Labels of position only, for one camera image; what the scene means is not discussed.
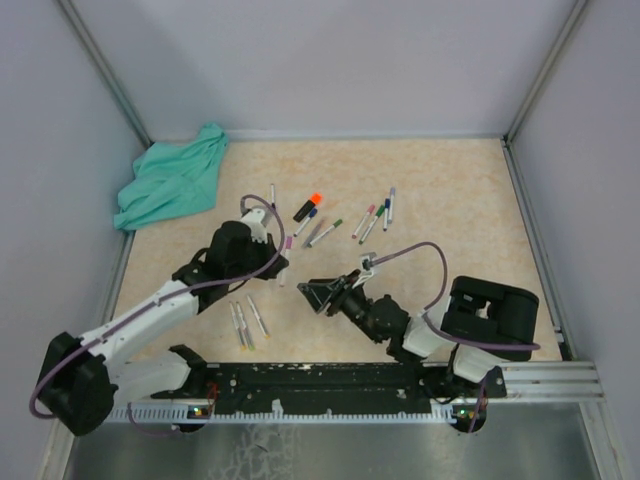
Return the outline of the light green cap pen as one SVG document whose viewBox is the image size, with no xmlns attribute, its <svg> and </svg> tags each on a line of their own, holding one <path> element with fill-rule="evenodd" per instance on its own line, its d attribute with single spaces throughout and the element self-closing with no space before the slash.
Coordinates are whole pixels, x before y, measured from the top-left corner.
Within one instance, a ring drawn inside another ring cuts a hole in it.
<svg viewBox="0 0 640 480">
<path fill-rule="evenodd" d="M 253 338 L 251 336 L 251 332 L 249 330 L 242 306 L 239 302 L 237 302 L 235 304 L 235 308 L 236 308 L 236 314 L 240 322 L 241 330 L 242 330 L 247 348 L 250 351 L 253 351 L 255 349 L 255 345 L 254 345 Z"/>
</svg>

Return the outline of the yellow cap marker pen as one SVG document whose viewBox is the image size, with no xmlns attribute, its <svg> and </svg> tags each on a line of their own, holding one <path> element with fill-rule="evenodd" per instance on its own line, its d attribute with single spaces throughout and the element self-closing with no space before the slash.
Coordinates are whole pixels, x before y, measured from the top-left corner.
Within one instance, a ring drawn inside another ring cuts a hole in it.
<svg viewBox="0 0 640 480">
<path fill-rule="evenodd" d="M 270 338 L 270 332 L 268 330 L 268 327 L 267 327 L 266 323 L 264 322 L 264 319 L 262 318 L 262 316 L 260 314 L 260 311 L 259 311 L 255 301 L 253 300 L 253 298 L 251 297 L 250 294 L 246 295 L 246 299 L 247 299 L 249 307 L 250 307 L 250 309 L 252 311 L 252 314 L 253 314 L 253 316 L 254 316 L 254 318 L 255 318 L 258 326 L 259 326 L 259 329 L 260 329 L 262 335 L 266 339 L 269 339 Z"/>
</svg>

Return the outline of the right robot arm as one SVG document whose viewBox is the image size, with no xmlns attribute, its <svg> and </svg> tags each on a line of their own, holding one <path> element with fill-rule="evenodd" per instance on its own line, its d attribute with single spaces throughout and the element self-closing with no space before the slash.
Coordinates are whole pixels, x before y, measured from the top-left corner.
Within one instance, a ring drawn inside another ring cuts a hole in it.
<svg viewBox="0 0 640 480">
<path fill-rule="evenodd" d="M 317 314 L 343 314 L 387 354 L 402 363 L 419 362 L 447 347 L 453 354 L 448 387 L 461 396 L 478 388 L 502 362 L 524 362 L 540 346 L 534 342 L 539 298 L 532 292 L 468 276 L 454 279 L 449 294 L 410 315 L 386 294 L 373 300 L 356 270 L 334 279 L 297 285 Z"/>
</svg>

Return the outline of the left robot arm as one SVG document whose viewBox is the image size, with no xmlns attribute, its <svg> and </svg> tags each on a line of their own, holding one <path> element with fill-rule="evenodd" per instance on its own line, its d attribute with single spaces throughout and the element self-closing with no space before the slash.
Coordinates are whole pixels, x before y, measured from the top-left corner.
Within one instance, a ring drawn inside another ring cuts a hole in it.
<svg viewBox="0 0 640 480">
<path fill-rule="evenodd" d="M 147 300 L 79 337 L 63 332 L 47 348 L 29 411 L 57 419 L 74 435 L 96 430 L 112 409 L 144 397 L 187 398 L 204 392 L 207 363 L 185 345 L 146 361 L 135 355 L 253 278 L 274 280 L 289 261 L 284 240 L 263 226 L 226 221 Z"/>
</svg>

